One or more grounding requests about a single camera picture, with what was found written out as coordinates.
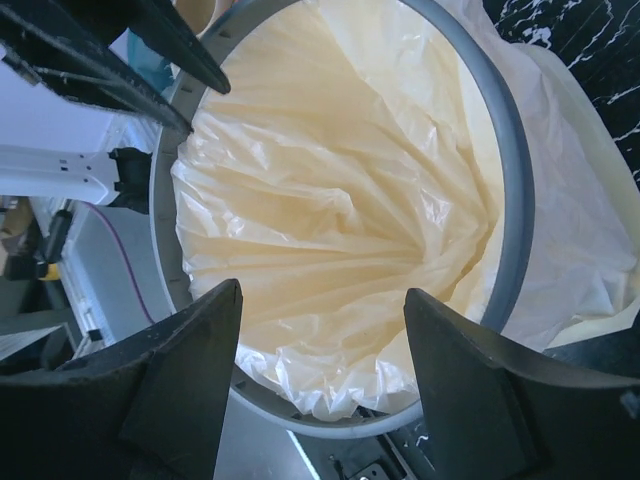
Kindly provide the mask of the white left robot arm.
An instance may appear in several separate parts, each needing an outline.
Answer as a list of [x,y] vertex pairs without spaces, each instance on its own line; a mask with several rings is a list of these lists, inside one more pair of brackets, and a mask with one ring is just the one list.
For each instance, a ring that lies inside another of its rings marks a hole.
[[[145,116],[189,134],[191,123],[110,48],[126,30],[205,86],[229,79],[170,1],[4,1],[3,63],[66,101]],[[5,145],[1,192],[148,211],[151,157],[135,148],[56,152]]]

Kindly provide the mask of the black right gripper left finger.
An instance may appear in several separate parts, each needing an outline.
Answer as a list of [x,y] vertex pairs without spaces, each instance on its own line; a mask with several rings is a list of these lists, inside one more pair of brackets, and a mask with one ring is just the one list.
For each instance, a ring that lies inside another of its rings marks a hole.
[[212,478],[242,304],[228,279],[110,347],[3,377],[2,477]]

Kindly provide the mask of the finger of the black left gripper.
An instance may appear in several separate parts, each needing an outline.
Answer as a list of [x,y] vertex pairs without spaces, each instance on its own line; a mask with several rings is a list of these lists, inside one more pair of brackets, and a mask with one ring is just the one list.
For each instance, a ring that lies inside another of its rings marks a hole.
[[189,132],[189,121],[111,50],[128,30],[165,47],[184,23],[169,1],[3,1],[1,63],[66,101]]
[[131,1],[129,28],[147,47],[207,87],[228,94],[231,84],[171,1]]

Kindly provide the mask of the yellow trash bin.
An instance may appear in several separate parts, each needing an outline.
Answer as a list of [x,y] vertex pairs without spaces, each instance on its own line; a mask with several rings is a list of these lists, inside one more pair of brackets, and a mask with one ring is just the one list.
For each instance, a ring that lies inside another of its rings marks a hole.
[[[639,191],[631,170],[600,115],[570,70],[553,52],[536,45],[520,44],[519,50],[528,55],[549,79],[552,90],[559,97],[562,115],[571,124],[609,201],[615,209],[627,235],[635,247],[639,246]],[[630,329],[639,312],[639,272],[632,275],[629,305],[610,318],[594,318],[574,323],[549,343],[551,348],[562,347]]]

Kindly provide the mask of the detached white trash bag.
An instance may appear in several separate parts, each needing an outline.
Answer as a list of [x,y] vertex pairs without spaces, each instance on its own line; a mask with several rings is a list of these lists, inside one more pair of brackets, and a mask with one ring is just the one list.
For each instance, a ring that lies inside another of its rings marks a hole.
[[[526,132],[535,231],[505,334],[543,350],[629,305],[639,246],[538,65],[480,2],[444,9],[496,65]],[[224,68],[230,93],[203,95],[171,169],[190,293],[239,280],[237,366],[296,412],[406,409],[406,292],[476,322],[497,289],[505,187],[470,69],[399,1],[297,1]]]

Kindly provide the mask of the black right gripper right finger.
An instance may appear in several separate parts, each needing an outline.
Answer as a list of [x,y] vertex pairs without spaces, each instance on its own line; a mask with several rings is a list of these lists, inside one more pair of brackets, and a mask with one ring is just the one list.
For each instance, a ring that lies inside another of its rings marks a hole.
[[404,316],[436,478],[638,478],[637,379],[542,355],[420,289]]

